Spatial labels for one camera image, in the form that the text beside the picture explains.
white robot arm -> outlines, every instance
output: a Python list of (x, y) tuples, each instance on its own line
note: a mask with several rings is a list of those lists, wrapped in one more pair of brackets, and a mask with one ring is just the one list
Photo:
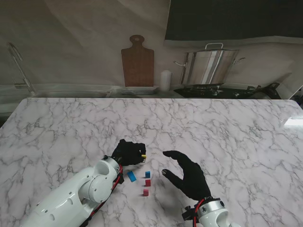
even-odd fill
[(185, 209), (186, 212), (182, 214), (182, 217), (184, 220), (193, 220), (194, 227), (196, 227), (196, 222), (204, 227), (240, 227), (237, 223), (229, 221), (228, 210), (220, 198), (214, 199), (210, 196), (194, 208), (188, 206)]
[(202, 204), (197, 215), (204, 227), (240, 227), (237, 223), (229, 222), (228, 210), (220, 199)]
[(87, 219), (109, 198), (121, 168), (105, 156), (94, 167), (81, 170), (40, 201), (20, 227), (85, 226)]

faucet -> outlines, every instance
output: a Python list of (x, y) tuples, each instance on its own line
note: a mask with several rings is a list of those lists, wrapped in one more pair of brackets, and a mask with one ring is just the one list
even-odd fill
[(31, 82), (26, 77), (24, 71), (22, 70), (22, 68), (19, 65), (18, 60), (16, 58), (16, 56), (17, 56), (18, 59), (19, 59), (19, 61), (23, 61), (21, 54), (16, 49), (16, 47), (14, 46), (14, 44), (7, 43), (7, 46), (8, 46), (8, 50), (9, 50), (9, 53), (10, 53), (12, 59), (14, 60), (15, 64), (17, 65), (19, 71), (21, 72), (21, 74), (23, 76), (23, 81), (24, 81), (23, 84), (18, 84), (18, 83), (16, 83), (15, 78), (12, 76), (15, 88), (27, 88), (28, 91), (31, 93), (31, 95), (34, 95), (35, 94), (35, 89), (34, 89), (33, 85), (31, 84)]

red wire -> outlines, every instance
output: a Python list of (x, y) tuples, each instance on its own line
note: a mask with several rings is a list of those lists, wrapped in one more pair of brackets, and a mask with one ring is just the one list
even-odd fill
[(199, 203), (198, 203), (198, 206), (196, 207), (196, 210), (195, 210), (195, 216), (194, 216), (194, 227), (197, 227), (197, 224), (196, 224), (196, 213), (198, 212), (198, 209), (199, 207), (201, 206), (201, 203), (204, 202), (204, 199), (202, 199)]
[[(123, 167), (119, 164), (120, 166), (120, 173), (122, 174), (123, 173)], [(114, 186), (112, 187), (112, 191), (116, 188), (117, 184), (119, 183), (120, 181), (120, 176), (117, 178)], [(101, 203), (95, 210), (99, 210), (105, 203), (106, 201), (104, 201), (103, 203)], [(90, 214), (90, 216), (94, 216), (95, 215), (95, 210)]]

pot handle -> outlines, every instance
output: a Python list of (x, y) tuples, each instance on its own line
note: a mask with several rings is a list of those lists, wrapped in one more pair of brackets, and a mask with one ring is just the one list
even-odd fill
[(205, 50), (207, 49), (208, 45), (214, 45), (214, 44), (221, 44), (221, 49), (223, 49), (223, 43), (209, 43), (205, 45)]

white marble surface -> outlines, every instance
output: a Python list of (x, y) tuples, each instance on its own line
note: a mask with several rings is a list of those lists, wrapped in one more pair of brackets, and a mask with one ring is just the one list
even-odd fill
[[(181, 213), (195, 202), (160, 173), (182, 173), (161, 153), (171, 149), (202, 166), (212, 195), (243, 227), (303, 225), (303, 111), (293, 101), (33, 98), (0, 129), (0, 226), (18, 226), (120, 139), (145, 143), (147, 162), (128, 168), (138, 180), (126, 177), (90, 227), (191, 226)], [(149, 170), (150, 196), (141, 197)]]

